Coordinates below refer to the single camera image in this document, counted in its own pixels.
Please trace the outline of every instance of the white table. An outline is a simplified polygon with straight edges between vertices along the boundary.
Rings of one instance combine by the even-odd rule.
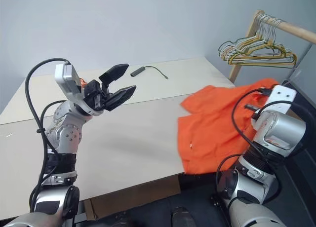
[[[188,114],[180,106],[187,97],[184,94],[193,93],[208,84],[234,86],[204,58],[154,65],[170,80],[163,77],[159,80],[160,75],[156,75],[156,71],[146,70],[136,77],[130,77],[129,72],[129,77],[122,78],[122,84],[138,86],[132,100],[134,103],[105,112],[84,125],[75,182],[80,188],[81,200],[183,172],[177,152],[177,118]],[[145,73],[153,75],[146,78]],[[37,81],[36,86],[48,83],[43,77],[35,77],[32,81]],[[32,94],[36,86],[33,85],[31,90],[36,108],[61,99],[58,93],[51,91],[53,98],[41,101],[36,93]],[[2,122],[10,122],[0,125],[0,219],[28,212],[29,194],[37,182],[42,163],[41,138],[36,133],[35,121],[27,120],[29,115],[24,111],[27,108],[21,109],[25,103],[22,92],[20,87],[1,115]],[[19,110],[23,113],[16,118],[14,106],[18,100]],[[51,117],[45,119],[45,126],[50,120]]]

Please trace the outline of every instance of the clothing rack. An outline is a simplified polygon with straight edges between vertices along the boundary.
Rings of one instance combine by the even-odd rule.
[[[258,24],[256,22],[256,17],[259,15],[259,14],[264,14],[265,12],[263,10],[256,10],[255,14],[253,15],[253,19],[252,19],[252,22],[248,28],[248,31],[247,31],[247,34],[246,34],[246,37],[252,37],[252,36],[255,36],[256,35],[256,32],[258,30]],[[288,32],[294,36],[297,36],[299,38],[302,38],[306,41],[309,41],[313,44],[316,44],[316,33],[314,32],[311,32],[311,31],[308,31],[308,30],[305,30],[301,27],[298,27],[298,26],[295,26],[291,23],[288,23],[288,22],[281,22],[277,25],[274,24],[274,21],[275,21],[276,18],[274,17],[271,17],[269,18],[268,20],[264,21],[265,24],[268,24],[268,25],[271,25],[271,26],[275,26],[276,28],[280,29],[280,30],[283,30],[285,32]],[[229,75],[229,80],[234,83],[234,81],[236,80],[237,76],[238,76],[238,73],[241,69],[241,65],[234,65],[232,70],[231,70],[231,73]]]

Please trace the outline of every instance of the black wire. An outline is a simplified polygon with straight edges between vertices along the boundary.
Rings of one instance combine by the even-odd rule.
[[[41,115],[40,115],[40,123],[41,123],[42,127],[43,127],[43,122],[44,122],[45,113],[46,113],[46,111],[49,109],[49,107],[51,107],[51,106],[53,106],[53,105],[55,105],[55,104],[58,104],[58,103],[63,103],[63,102],[65,102],[65,101],[66,101],[66,100],[58,100],[58,101],[52,102],[52,103],[50,103],[49,105],[47,105],[47,106],[43,109],[43,111],[41,112]],[[57,150],[52,146],[52,144],[51,144],[50,141],[47,139],[47,137],[46,137],[46,142],[47,142],[47,144],[50,146],[50,148],[53,150],[53,152],[55,153],[55,155],[57,156],[57,157],[56,157],[56,160],[57,160],[57,162],[58,162],[58,161],[59,161],[59,156],[58,156]],[[49,172],[49,173],[42,179],[41,183],[43,183],[43,182],[55,171],[55,169],[57,168],[57,166],[54,167],[54,168],[52,169],[52,171]],[[31,205],[32,205],[32,199],[33,199],[33,196],[34,196],[35,189],[36,189],[36,187],[32,190],[32,192],[31,192],[31,194],[30,194],[30,198],[29,198],[29,206],[30,206],[30,207],[31,207]]]
[[[144,66],[144,68],[155,68],[158,72],[161,73],[161,75],[164,76],[164,78],[169,79],[165,74],[163,74],[158,68],[154,67],[154,66]]]
[[[277,190],[272,196],[270,196],[269,198],[267,198],[263,201],[263,203],[262,203],[263,205],[276,199],[282,191],[282,182],[281,182],[278,174],[275,172],[275,170],[273,170],[273,172],[274,172],[274,175],[276,176],[276,180],[277,180]]]
[[[238,126],[237,126],[237,124],[236,124],[236,122],[235,122],[235,119],[234,119],[234,113],[235,113],[236,107],[237,107],[237,105],[239,104],[239,102],[240,102],[245,96],[247,96],[247,95],[249,95],[249,94],[251,94],[251,93],[253,93],[253,92],[255,92],[255,91],[260,92],[261,89],[254,89],[254,90],[251,90],[251,91],[245,93],[245,94],[236,102],[236,104],[235,104],[235,106],[234,106],[234,108],[233,108],[233,111],[232,111],[232,122],[233,122],[233,125],[234,125],[235,129],[237,130],[237,132],[238,132],[253,148],[255,148],[255,149],[258,151],[258,153],[261,155],[262,158],[264,158],[264,160],[266,161],[267,165],[269,166],[269,168],[270,168],[271,170],[273,170],[273,173],[274,173],[274,175],[276,176],[276,180],[277,180],[277,182],[278,182],[278,188],[277,188],[276,192],[275,192],[271,197],[267,198],[267,199],[263,202],[263,204],[266,204],[266,203],[268,203],[268,202],[274,200],[274,199],[275,199],[276,197],[278,197],[278,195],[281,193],[281,191],[282,191],[282,183],[281,183],[281,180],[280,180],[279,176],[277,175],[277,173],[275,172],[274,168],[267,162],[268,160],[265,159],[265,157],[264,157],[263,154],[261,153],[260,149],[259,149],[253,142],[251,142],[251,141],[243,134],[243,132],[238,128]],[[294,103],[294,102],[292,102],[292,101],[280,100],[280,101],[274,101],[274,102],[268,103],[268,104],[264,105],[264,106],[258,111],[258,115],[257,115],[257,116],[259,117],[260,114],[261,114],[261,112],[262,112],[265,108],[267,108],[268,106],[271,106],[271,105],[275,105],[275,104],[290,104],[290,105],[292,105],[292,106],[295,106],[295,107],[297,107],[297,108],[300,108],[300,109],[301,109],[302,111],[304,111],[304,113],[310,118],[310,122],[311,122],[311,125],[312,125],[311,130],[312,130],[312,131],[314,130],[314,127],[315,127],[315,118],[313,117],[313,115],[311,114],[311,112],[310,112],[308,109],[306,109],[305,107],[303,107],[303,106],[301,106],[301,105],[299,105],[299,104],[297,104],[297,103]],[[302,151],[303,149],[305,149],[305,148],[306,148],[306,146],[304,146],[302,149],[299,149],[299,150],[295,151],[295,152],[292,153],[289,157],[292,157],[292,156],[298,154],[299,152],[301,152],[301,151]],[[218,182],[218,172],[216,173],[216,182]]]
[[[40,174],[39,174],[39,180],[38,180],[38,184],[36,185],[35,187],[35,191],[34,191],[34,194],[33,194],[33,197],[32,197],[32,201],[31,201],[31,206],[30,206],[30,212],[34,212],[34,206],[35,206],[35,200],[37,198],[37,195],[39,193],[39,190],[40,190],[40,185],[42,183],[42,180],[43,180],[43,176],[44,176],[44,171],[45,171],[45,164],[46,164],[46,161],[47,161],[47,137],[45,135],[45,132],[44,132],[44,129],[43,129],[43,126],[40,122],[40,119],[39,119],[39,116],[37,115],[35,109],[34,109],[34,106],[32,104],[32,100],[31,100],[31,97],[30,97],[30,91],[29,91],[29,84],[30,84],[30,79],[31,79],[31,76],[32,74],[42,65],[46,64],[46,63],[49,63],[49,62],[54,62],[54,61],[64,61],[66,64],[69,64],[69,61],[64,59],[64,58],[51,58],[51,59],[47,59],[45,61],[42,61],[40,63],[38,63],[36,66],[34,66],[30,72],[27,74],[26,76],[26,79],[25,79],[25,86],[24,86],[24,89],[25,89],[25,96],[26,96],[26,100],[28,102],[28,105],[30,107],[30,110],[31,110],[31,113],[35,119],[35,122],[37,123],[38,127],[39,127],[39,130],[40,130],[40,134],[41,134],[41,137],[42,137],[42,140],[43,140],[43,148],[44,148],[44,158],[43,158],[43,164],[42,164],[42,168],[41,168],[41,171],[40,171]]]
[[[247,137],[244,135],[244,133],[238,128],[238,126],[237,126],[237,124],[236,124],[236,122],[235,122],[235,118],[234,118],[235,110],[236,110],[238,104],[241,102],[241,100],[242,100],[244,97],[246,97],[247,95],[251,94],[251,93],[260,92],[260,91],[261,91],[260,88],[254,89],[254,90],[250,90],[250,91],[248,91],[247,93],[245,93],[243,96],[241,96],[241,97],[237,100],[237,102],[235,103],[235,105],[234,105],[234,107],[233,107],[233,111],[232,111],[232,122],[233,122],[234,128],[235,128],[236,131],[242,136],[242,138],[244,138],[244,139],[247,141],[247,143],[248,143],[251,147],[253,147],[253,148],[259,153],[259,155],[267,162],[267,159],[266,159],[266,158],[264,157],[264,155],[262,154],[260,148],[259,148],[256,144],[254,144],[249,138],[247,138]]]
[[[40,115],[40,123],[43,127],[43,122],[44,122],[44,117],[45,117],[45,113],[46,111],[49,109],[49,107],[55,105],[55,104],[59,104],[59,103],[63,103],[65,102],[66,100],[58,100],[58,101],[55,101],[55,102],[52,102],[50,103],[49,105],[47,105],[44,109],[43,109],[43,112],[41,112],[41,115]],[[47,139],[46,137],[46,141],[47,141],[47,144],[48,146],[52,149],[52,151],[55,153],[55,155],[57,155],[57,160],[59,159],[59,156],[58,156],[58,152],[57,150],[55,149],[55,147],[50,143],[50,141]]]
[[[219,183],[218,174],[219,174],[219,172],[220,172],[220,170],[221,170],[222,165],[225,163],[225,161],[228,160],[228,159],[230,159],[230,158],[233,158],[233,157],[236,157],[236,156],[241,156],[241,155],[243,155],[243,154],[232,154],[232,155],[229,155],[229,156],[225,157],[225,158],[222,160],[222,162],[218,165],[217,171],[216,171],[216,177],[215,177],[216,185],[218,185],[218,183]]]

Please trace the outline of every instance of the orange cloth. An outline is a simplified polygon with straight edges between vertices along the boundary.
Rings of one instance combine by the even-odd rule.
[[[181,105],[192,115],[178,118],[178,152],[187,174],[215,172],[219,163],[231,154],[242,153],[248,143],[235,130],[231,114],[237,100],[249,90],[270,88],[278,84],[271,78],[235,88],[207,86],[190,95]],[[267,96],[253,93],[246,96],[236,108],[235,121],[252,140],[255,130],[250,120],[252,111],[245,104],[262,107]],[[228,159],[222,170],[228,169],[236,158]]]

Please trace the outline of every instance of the gray wall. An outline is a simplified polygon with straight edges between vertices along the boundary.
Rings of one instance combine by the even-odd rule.
[[[256,9],[316,29],[315,0],[0,0],[0,111],[32,66],[50,57],[82,71],[206,56],[228,76],[217,48],[243,37]],[[298,55],[307,46],[286,33],[277,39]],[[244,67],[236,84],[287,73]]]
[[[292,83],[299,90],[303,92],[305,97],[313,103],[316,107],[316,90],[315,90],[315,81],[316,81],[316,45],[313,45],[302,62],[300,63],[297,70],[300,72],[295,72],[291,77]]]

